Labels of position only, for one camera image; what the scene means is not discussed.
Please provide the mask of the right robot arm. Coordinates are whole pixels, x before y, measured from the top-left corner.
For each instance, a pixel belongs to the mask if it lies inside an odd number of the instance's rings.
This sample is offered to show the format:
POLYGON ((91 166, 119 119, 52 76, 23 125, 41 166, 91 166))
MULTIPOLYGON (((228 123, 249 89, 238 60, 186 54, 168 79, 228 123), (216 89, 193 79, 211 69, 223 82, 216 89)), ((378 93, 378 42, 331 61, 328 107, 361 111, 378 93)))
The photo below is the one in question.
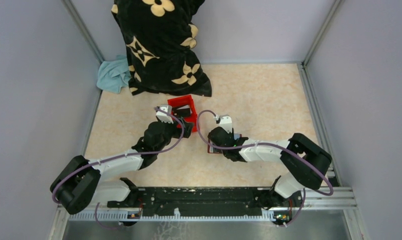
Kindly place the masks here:
POLYGON ((283 206, 293 193, 304 188, 318 192, 322 183, 331 186, 325 179, 333 160, 331 155, 302 133, 295 133, 288 140, 259 141, 235 138, 232 131, 216 127, 208 133, 208 141, 233 162, 282 163, 288 173, 277 179, 270 192, 276 206, 283 206))

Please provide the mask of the black VIP credit card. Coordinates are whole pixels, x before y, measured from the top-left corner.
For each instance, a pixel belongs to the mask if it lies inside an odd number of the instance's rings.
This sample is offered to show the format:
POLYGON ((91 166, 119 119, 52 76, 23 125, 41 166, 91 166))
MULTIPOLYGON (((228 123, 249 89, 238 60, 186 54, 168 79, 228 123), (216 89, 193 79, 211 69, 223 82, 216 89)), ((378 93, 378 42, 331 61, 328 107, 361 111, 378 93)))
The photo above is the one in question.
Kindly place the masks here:
POLYGON ((177 118, 188 118, 192 115, 190 105, 175 106, 172 108, 172 113, 177 118))

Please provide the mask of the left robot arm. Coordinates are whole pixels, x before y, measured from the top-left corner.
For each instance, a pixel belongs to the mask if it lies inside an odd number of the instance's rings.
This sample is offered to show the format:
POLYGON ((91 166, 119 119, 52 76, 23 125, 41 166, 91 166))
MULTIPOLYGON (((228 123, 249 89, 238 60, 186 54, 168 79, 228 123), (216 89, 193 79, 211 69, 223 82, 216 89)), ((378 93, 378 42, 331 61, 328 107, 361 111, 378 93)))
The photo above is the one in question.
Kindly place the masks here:
POLYGON ((136 145, 124 153, 106 159, 86 159, 82 155, 73 157, 50 186, 54 201, 71 215, 97 203, 118 202, 127 207, 136 205, 139 194, 132 189, 129 180, 112 181, 112 178, 147 168, 173 138, 190 137, 193 127, 194 123, 181 117, 172 123, 157 120, 150 123, 136 145))

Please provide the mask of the red leather card holder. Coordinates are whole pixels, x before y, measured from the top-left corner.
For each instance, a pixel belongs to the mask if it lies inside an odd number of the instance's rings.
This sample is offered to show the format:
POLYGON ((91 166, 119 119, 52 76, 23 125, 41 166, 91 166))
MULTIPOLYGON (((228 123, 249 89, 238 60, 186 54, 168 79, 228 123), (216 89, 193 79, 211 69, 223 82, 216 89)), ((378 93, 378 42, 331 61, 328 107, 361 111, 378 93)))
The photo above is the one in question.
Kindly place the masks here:
MULTIPOLYGON (((248 137, 243 137, 239 133, 231 134, 226 131, 224 132, 211 132, 208 134, 208 143, 218 146, 218 147, 237 147, 242 146, 248 137)), ((209 146, 209 154, 223 154, 225 157, 235 157, 238 155, 240 149, 218 149, 216 147, 209 146)))

